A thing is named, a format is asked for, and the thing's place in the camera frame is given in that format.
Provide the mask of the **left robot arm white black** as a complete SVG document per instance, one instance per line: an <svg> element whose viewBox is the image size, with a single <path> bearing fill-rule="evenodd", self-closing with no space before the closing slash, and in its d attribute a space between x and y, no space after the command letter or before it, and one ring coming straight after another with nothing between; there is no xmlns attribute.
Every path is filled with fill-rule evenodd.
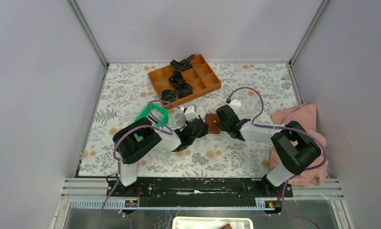
<svg viewBox="0 0 381 229"><path fill-rule="evenodd" d="M157 125L163 114L152 109L142 117L113 136L113 157L118 163L118 190L124 196L132 195L136 190L137 164L155 147L172 152L186 150L197 138L207 134L208 124L196 113L194 106L180 108L185 115L185 126L174 131L163 130Z"/></svg>

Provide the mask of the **green plastic card box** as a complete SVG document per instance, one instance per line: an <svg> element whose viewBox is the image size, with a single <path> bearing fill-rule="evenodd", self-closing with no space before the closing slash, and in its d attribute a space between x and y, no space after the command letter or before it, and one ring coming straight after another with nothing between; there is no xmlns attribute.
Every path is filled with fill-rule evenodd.
<svg viewBox="0 0 381 229"><path fill-rule="evenodd" d="M164 124L168 124L169 117L168 117L169 111L162 106L159 106L155 103L151 103L148 106L146 106L142 112L137 116L135 119L135 122L140 120L141 118L148 118L155 126L159 128L163 128Z"/></svg>

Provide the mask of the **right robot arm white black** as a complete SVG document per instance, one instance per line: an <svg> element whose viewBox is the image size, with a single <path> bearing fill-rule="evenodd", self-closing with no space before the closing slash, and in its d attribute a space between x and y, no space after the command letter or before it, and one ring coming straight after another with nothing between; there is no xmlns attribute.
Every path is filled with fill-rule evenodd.
<svg viewBox="0 0 381 229"><path fill-rule="evenodd" d="M233 139L272 144L280 162L262 180L262 192L269 197L280 191L280 186L300 175L322 154L324 146L296 121L286 125L264 125L250 119L239 119L235 107L226 104L216 109L218 129Z"/></svg>

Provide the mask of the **brown leather card holder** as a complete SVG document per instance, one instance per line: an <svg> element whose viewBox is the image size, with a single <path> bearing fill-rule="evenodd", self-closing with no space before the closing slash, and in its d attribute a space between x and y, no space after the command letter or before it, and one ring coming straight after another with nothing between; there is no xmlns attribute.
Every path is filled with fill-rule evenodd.
<svg viewBox="0 0 381 229"><path fill-rule="evenodd" d="M205 123L208 125L208 134L219 134L220 130L218 128L220 119L217 114L206 114Z"/></svg>

